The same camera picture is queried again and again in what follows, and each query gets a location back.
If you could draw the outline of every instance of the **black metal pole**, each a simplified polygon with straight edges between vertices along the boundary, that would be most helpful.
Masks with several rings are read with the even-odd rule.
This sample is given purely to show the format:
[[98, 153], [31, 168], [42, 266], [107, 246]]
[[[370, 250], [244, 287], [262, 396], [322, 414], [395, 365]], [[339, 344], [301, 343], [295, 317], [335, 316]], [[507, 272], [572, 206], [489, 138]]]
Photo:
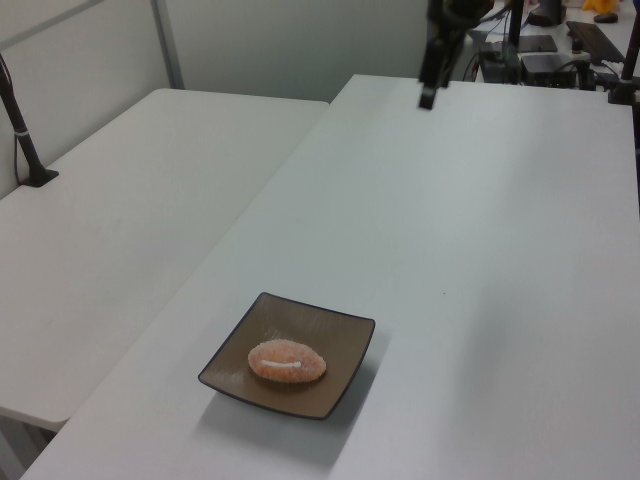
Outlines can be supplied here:
[[633, 84], [633, 71], [636, 68], [638, 60], [638, 51], [640, 50], [640, 17], [636, 10], [636, 18], [633, 22], [633, 30], [629, 39], [629, 47], [627, 55], [624, 57], [624, 66], [622, 67], [622, 75], [620, 82], [609, 92], [609, 103], [616, 105], [633, 105], [637, 87]]
[[511, 0], [511, 21], [509, 23], [509, 43], [518, 48], [520, 44], [520, 25], [522, 25], [522, 12], [524, 0]]
[[38, 158], [38, 153], [36, 152], [36, 148], [33, 146], [29, 130], [24, 123], [22, 113], [18, 107], [18, 102], [13, 94], [11, 77], [9, 76], [9, 71], [6, 68], [6, 64], [4, 63], [4, 59], [1, 54], [0, 69], [0, 96], [2, 97], [2, 103], [4, 103], [4, 107], [9, 115], [9, 120], [11, 120], [11, 125], [13, 125], [14, 133], [18, 137], [20, 147], [22, 148], [25, 159], [29, 164], [29, 178], [23, 182], [23, 185], [41, 187], [53, 178], [57, 177], [58, 172], [44, 168]]

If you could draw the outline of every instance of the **square plate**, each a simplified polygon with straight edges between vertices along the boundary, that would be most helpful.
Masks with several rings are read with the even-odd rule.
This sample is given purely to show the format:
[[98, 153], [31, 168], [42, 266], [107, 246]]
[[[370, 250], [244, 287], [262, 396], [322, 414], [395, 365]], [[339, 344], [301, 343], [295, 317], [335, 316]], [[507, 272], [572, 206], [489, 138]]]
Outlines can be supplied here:
[[[232, 398], [296, 417], [322, 420], [336, 407], [369, 347], [376, 322], [261, 293], [198, 379]], [[247, 361], [273, 339], [304, 343], [327, 362], [318, 380], [283, 384], [258, 377]]]

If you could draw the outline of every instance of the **white icing stripe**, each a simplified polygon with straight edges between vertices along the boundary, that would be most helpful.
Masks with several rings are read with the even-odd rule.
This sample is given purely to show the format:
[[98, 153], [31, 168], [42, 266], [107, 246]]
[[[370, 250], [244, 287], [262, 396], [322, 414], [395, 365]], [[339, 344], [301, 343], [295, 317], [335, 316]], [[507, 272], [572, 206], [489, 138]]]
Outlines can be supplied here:
[[279, 363], [279, 362], [272, 362], [271, 360], [260, 360], [260, 361], [262, 362], [263, 365], [266, 365], [267, 367], [300, 368], [302, 366], [302, 363], [300, 362]]

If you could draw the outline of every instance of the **white table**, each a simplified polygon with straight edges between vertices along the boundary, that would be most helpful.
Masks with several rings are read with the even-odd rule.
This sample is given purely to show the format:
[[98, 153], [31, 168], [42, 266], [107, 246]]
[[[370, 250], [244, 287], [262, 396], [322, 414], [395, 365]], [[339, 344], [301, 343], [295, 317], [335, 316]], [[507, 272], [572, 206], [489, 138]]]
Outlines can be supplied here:
[[[635, 478], [630, 110], [419, 91], [354, 77], [24, 480]], [[261, 291], [378, 321], [326, 421], [198, 383]]]
[[0, 202], [0, 414], [58, 430], [327, 105], [158, 90]]

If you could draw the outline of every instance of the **sugar-coated pastry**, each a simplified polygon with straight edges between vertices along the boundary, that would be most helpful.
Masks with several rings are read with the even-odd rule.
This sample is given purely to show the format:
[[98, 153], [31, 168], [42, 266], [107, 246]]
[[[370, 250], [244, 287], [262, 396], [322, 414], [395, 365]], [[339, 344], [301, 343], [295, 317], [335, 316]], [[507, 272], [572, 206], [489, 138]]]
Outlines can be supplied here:
[[311, 347], [291, 340], [269, 340], [249, 352], [249, 366], [257, 375], [282, 383], [311, 382], [327, 369]]

